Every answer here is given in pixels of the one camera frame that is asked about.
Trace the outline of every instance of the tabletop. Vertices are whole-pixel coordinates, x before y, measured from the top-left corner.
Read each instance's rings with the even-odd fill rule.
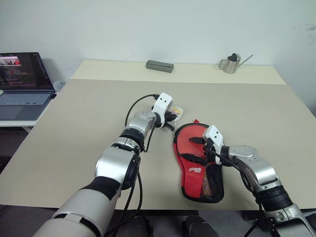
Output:
[[[174,64],[172,73],[146,69],[141,62],[84,60],[72,79],[157,81],[179,83],[282,84],[273,66],[242,65],[228,74],[209,64]]]
[[[273,165],[293,202],[300,208],[316,207],[315,117],[286,84],[84,79],[64,86],[0,174],[0,203],[62,205],[93,180],[96,161],[120,135],[130,105],[144,94],[161,92],[184,109],[177,127],[198,119],[216,125],[227,145],[255,147]],[[148,110],[153,103],[144,100],[134,111]],[[156,130],[149,152],[141,154],[143,209],[257,209],[231,167],[223,167],[221,202],[186,199],[172,139],[171,131]],[[117,209],[123,209],[128,193],[122,192]],[[138,204],[137,194],[138,186],[131,209]]]

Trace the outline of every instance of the white desk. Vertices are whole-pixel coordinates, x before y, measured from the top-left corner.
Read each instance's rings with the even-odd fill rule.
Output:
[[[138,63],[135,68],[131,66],[134,63],[98,63],[99,69],[92,68],[99,72],[99,76],[94,72],[95,78],[116,79],[110,70],[115,64],[121,71],[132,67],[130,72],[138,72],[138,81],[70,80],[0,175],[1,204],[62,205],[91,182],[98,157],[121,133],[130,105],[144,94],[164,91],[185,111],[178,126],[199,119],[215,124],[227,145],[257,148],[274,166],[292,200],[301,208],[316,207],[315,117],[286,84],[280,83],[276,73],[276,84],[147,82],[144,79],[153,80],[162,72],[141,65],[141,73]],[[251,71],[247,66],[243,70]],[[176,80],[175,75],[162,77]],[[147,110],[153,102],[144,100],[135,110]],[[205,204],[184,198],[172,139],[169,130],[157,130],[149,152],[141,154],[143,209],[257,209],[239,174],[229,167],[223,168],[225,196],[221,202]],[[128,193],[122,192],[117,209],[124,207]],[[130,208],[138,204],[138,186],[134,193]]]
[[[2,120],[0,120],[0,127],[22,127],[27,132],[30,132],[31,130],[28,127],[34,127],[36,125],[36,123],[38,122],[40,117],[45,113],[45,111],[47,110],[47,108],[49,107],[51,102],[52,102],[52,100],[50,100],[50,102],[47,104],[45,109],[39,115],[37,120],[33,120],[33,121],[27,121],[27,120],[26,121],[12,121],[12,120],[2,121]]]

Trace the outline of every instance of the floor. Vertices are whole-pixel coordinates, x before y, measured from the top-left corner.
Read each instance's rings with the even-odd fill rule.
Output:
[[[26,136],[27,132],[20,128],[0,128],[0,172],[1,164],[4,168]],[[31,237],[46,220],[51,218],[54,212],[54,209],[47,208],[0,205],[0,236]],[[220,237],[244,236],[252,225],[242,219],[239,211],[179,211],[177,213],[143,211],[154,227],[154,237],[181,237],[181,223],[187,215],[197,213],[213,227]],[[119,211],[116,211],[112,224],[116,223],[119,215]],[[123,228],[117,236],[123,236],[122,232]],[[256,228],[250,236],[270,237],[271,235]]]

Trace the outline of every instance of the black cable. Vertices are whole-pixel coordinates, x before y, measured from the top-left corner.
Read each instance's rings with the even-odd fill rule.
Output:
[[[224,160],[226,161],[228,164],[230,164],[232,167],[234,167],[235,169],[237,169],[243,176],[244,178],[247,180],[246,178],[246,175],[245,173],[236,165],[234,164],[230,159],[227,159],[226,157],[220,155],[220,154],[217,154],[215,151],[212,151],[212,150],[208,150],[208,152],[210,152],[211,154],[217,156],[218,158],[220,158],[221,160]]]
[[[138,184],[139,184],[139,203],[138,203],[137,209],[134,211],[133,214],[131,214],[128,218],[126,218],[126,220],[122,221],[121,223],[119,223],[118,225],[113,227],[112,229],[106,231],[106,233],[104,234],[104,237],[108,236],[109,234],[111,234],[112,232],[116,231],[121,226],[125,225],[127,222],[132,220],[138,214],[140,208],[142,207],[142,203],[143,203],[143,185],[142,185],[142,180],[140,178],[139,172],[137,174],[137,178],[138,178]]]
[[[118,223],[120,223],[120,222],[122,221],[122,219],[125,217],[125,214],[126,214],[126,211],[127,211],[127,209],[128,209],[129,203],[130,203],[130,201],[131,201],[131,199],[132,199],[132,196],[133,196],[134,188],[135,188],[135,182],[134,182],[134,184],[133,184],[132,187],[131,187],[131,190],[130,190],[130,192],[129,192],[128,199],[127,199],[127,201],[126,201],[124,210],[123,210],[121,216],[119,217]],[[117,228],[117,229],[115,230],[115,232],[113,233],[112,237],[117,236],[118,231],[119,231],[119,229]]]
[[[158,95],[158,94],[149,94],[149,95],[145,95],[145,96],[139,98],[138,100],[136,100],[136,101],[132,104],[132,106],[129,108],[129,110],[128,110],[128,112],[127,112],[127,115],[126,115],[126,118],[125,118],[125,127],[126,127],[126,125],[127,125],[127,121],[128,121],[129,114],[130,114],[130,112],[132,111],[133,107],[134,107],[139,101],[141,101],[142,99],[145,99],[145,98],[151,97],[151,96],[153,96],[155,100],[159,98],[159,95]],[[149,144],[150,144],[150,140],[151,140],[151,137],[152,137],[152,135],[153,135],[154,129],[155,129],[155,126],[153,126],[152,131],[151,131],[151,133],[150,133],[150,135],[149,135],[148,143],[147,143],[147,148],[146,148],[146,149],[143,148],[144,152],[147,152],[147,151],[148,151]],[[131,219],[133,219],[133,218],[137,215],[138,211],[140,210],[140,208],[141,208],[141,206],[142,206],[142,202],[143,202],[143,186],[142,186],[142,181],[141,181],[139,172],[138,172],[138,174],[137,174],[137,177],[138,177],[139,191],[140,191],[140,194],[139,194],[139,195],[140,195],[140,197],[139,197],[139,204],[138,204],[137,209],[136,209],[135,212],[134,212],[131,216],[129,216],[126,220],[122,221],[122,219],[123,219],[123,218],[125,217],[125,215],[126,215],[126,211],[127,211],[127,209],[128,209],[129,203],[130,203],[130,201],[131,201],[131,198],[132,198],[132,195],[133,195],[133,192],[134,192],[134,187],[135,187],[135,183],[134,183],[133,186],[132,186],[132,189],[131,189],[131,191],[130,191],[130,193],[129,193],[129,196],[128,196],[127,202],[126,202],[126,204],[125,204],[123,213],[122,213],[122,215],[120,216],[120,218],[119,218],[119,220],[118,220],[118,224],[117,224],[115,227],[113,227],[112,229],[110,229],[109,231],[107,231],[107,232],[104,234],[104,236],[108,236],[110,233],[114,232],[113,235],[112,235],[112,237],[115,237],[115,236],[117,235],[117,233],[118,233],[119,228],[120,228],[121,226],[123,226],[124,224],[126,224],[126,223],[127,223],[128,221],[130,221]]]
[[[149,135],[149,138],[148,138],[148,142],[147,142],[147,148],[144,149],[144,152],[147,152],[147,151],[148,151],[150,139],[152,138],[152,134],[153,134],[153,132],[154,132],[154,129],[155,129],[155,126],[153,126],[153,129],[152,129],[152,131],[150,132],[150,135]]]
[[[250,229],[246,232],[246,234],[244,235],[244,237],[248,237],[251,232],[259,225],[259,220],[256,220],[255,223],[253,223],[253,225],[250,227]]]
[[[139,101],[141,101],[142,99],[145,99],[145,98],[151,97],[151,96],[153,96],[155,99],[156,99],[156,97],[157,97],[156,94],[145,95],[145,96],[139,98],[138,100],[136,100],[136,101],[134,102],[134,104],[132,104],[132,106],[129,108],[129,111],[128,111],[127,115],[126,115],[125,127],[126,127],[126,125],[127,125],[128,116],[129,116],[130,112],[132,111],[133,107],[134,107]]]

